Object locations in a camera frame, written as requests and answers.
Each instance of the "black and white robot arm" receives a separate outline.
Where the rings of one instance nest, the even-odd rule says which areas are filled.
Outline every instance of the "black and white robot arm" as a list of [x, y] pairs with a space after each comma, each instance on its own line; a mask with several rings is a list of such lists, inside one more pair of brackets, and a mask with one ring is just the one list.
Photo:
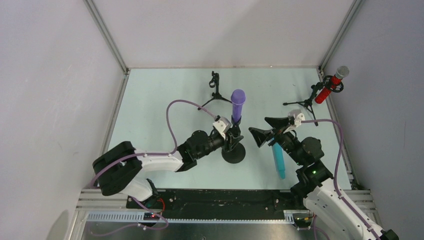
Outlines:
[[269, 142], [269, 146], [279, 144], [299, 166], [302, 166], [296, 170], [299, 182], [290, 189], [297, 204], [305, 206], [319, 216], [339, 239], [399, 240], [392, 230], [384, 231], [381, 226], [370, 220], [336, 185], [333, 174], [320, 160], [324, 152], [319, 139], [307, 137], [300, 142], [290, 132], [300, 126], [303, 120], [305, 118], [300, 111], [291, 112], [289, 117], [284, 118], [265, 117], [265, 121], [273, 127], [271, 130], [249, 128], [258, 147], [266, 142]]
[[205, 131], [197, 130], [173, 153], [138, 152], [131, 142], [121, 142], [92, 164], [94, 172], [98, 174], [113, 162], [126, 158], [98, 177], [97, 181], [102, 194], [111, 196], [123, 193], [146, 205], [156, 202], [159, 194], [153, 182], [146, 179], [146, 172], [187, 171], [197, 165], [198, 159], [220, 148], [223, 155], [230, 153], [231, 157], [240, 158], [231, 154], [243, 139], [239, 123], [240, 121], [231, 124], [227, 118], [218, 116], [212, 124], [213, 130], [210, 135]]

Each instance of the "white wall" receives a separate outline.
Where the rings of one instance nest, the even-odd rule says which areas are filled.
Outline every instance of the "white wall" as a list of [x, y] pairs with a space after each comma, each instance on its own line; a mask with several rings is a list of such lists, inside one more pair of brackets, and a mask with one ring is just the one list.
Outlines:
[[424, 1], [366, 1], [327, 74], [350, 68], [333, 94], [357, 178], [384, 227], [419, 239], [424, 220]]
[[123, 74], [82, 0], [0, 2], [0, 239], [62, 239]]
[[96, 0], [129, 67], [318, 66], [353, 0]]

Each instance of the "red microphone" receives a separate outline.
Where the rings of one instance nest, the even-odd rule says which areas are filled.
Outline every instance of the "red microphone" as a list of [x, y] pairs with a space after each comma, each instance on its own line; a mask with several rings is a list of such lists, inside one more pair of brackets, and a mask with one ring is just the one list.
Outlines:
[[330, 95], [331, 92], [339, 93], [343, 90], [342, 79], [349, 75], [349, 68], [347, 66], [339, 66], [334, 76], [324, 85], [322, 91], [316, 96], [315, 102], [321, 104]]

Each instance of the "red cylinder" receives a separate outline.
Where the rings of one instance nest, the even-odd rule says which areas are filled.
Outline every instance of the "red cylinder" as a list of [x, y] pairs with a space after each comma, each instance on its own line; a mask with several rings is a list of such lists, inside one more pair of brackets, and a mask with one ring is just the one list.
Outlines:
[[332, 76], [332, 78], [330, 79], [330, 88], [325, 86], [322, 89], [322, 91], [318, 94], [318, 96], [316, 96], [315, 102], [317, 104], [322, 104], [324, 100], [330, 95], [330, 93], [332, 92], [332, 89], [336, 89], [341, 81], [342, 80], [338, 79], [336, 76]]

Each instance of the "black round base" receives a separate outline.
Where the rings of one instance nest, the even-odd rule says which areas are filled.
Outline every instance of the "black round base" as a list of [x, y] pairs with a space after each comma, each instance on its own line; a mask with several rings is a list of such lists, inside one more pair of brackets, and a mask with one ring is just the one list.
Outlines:
[[227, 152], [222, 151], [221, 153], [224, 160], [228, 163], [238, 164], [243, 161], [243, 159], [245, 159], [246, 149], [245, 146], [243, 146], [241, 143], [238, 143], [233, 150]]

